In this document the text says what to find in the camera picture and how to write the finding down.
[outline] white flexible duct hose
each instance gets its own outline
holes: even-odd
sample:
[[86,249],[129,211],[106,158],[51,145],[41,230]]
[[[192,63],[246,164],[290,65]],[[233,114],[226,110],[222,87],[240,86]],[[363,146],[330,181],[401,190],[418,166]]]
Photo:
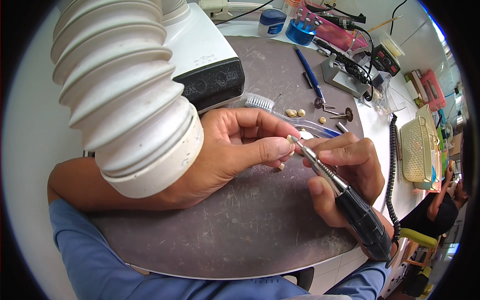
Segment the white flexible duct hose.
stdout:
[[53,35],[53,81],[103,177],[143,198],[164,190],[196,159],[203,129],[171,80],[172,52],[159,0],[74,0]]

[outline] handpiece holder stand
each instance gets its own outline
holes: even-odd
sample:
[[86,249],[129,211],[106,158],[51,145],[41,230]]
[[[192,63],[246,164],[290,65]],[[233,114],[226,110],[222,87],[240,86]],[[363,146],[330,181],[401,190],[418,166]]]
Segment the handpiece holder stand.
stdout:
[[335,58],[336,54],[332,53],[320,64],[322,66],[324,81],[356,98],[361,98],[370,86],[361,83],[360,80],[342,70],[342,67],[335,62]]

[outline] blue sleeve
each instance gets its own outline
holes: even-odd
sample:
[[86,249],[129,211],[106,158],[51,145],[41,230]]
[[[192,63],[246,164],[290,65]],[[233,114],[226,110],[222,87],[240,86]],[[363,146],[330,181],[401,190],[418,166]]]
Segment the blue sleeve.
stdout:
[[376,300],[391,270],[391,267],[385,268],[385,262],[368,260],[325,295],[349,295],[353,300]]
[[78,299],[284,299],[308,294],[281,276],[212,281],[143,275],[125,264],[87,216],[63,199],[49,207],[53,240]]

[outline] man's right hand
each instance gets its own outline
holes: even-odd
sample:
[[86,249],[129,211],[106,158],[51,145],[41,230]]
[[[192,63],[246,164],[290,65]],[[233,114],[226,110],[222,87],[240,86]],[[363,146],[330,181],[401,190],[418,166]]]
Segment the man's right hand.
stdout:
[[[373,142],[347,132],[333,139],[310,139],[303,143],[325,164],[337,166],[337,174],[345,179],[372,205],[385,184]],[[311,167],[305,158],[303,164]],[[322,177],[308,181],[315,211],[332,227],[348,227],[343,213],[335,204],[332,188]]]

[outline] black handpiece grip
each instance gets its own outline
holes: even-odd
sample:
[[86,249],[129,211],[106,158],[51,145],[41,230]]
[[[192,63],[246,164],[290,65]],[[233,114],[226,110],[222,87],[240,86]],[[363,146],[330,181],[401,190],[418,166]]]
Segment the black handpiece grip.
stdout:
[[372,207],[350,186],[335,198],[335,203],[372,257],[389,262],[392,241]]

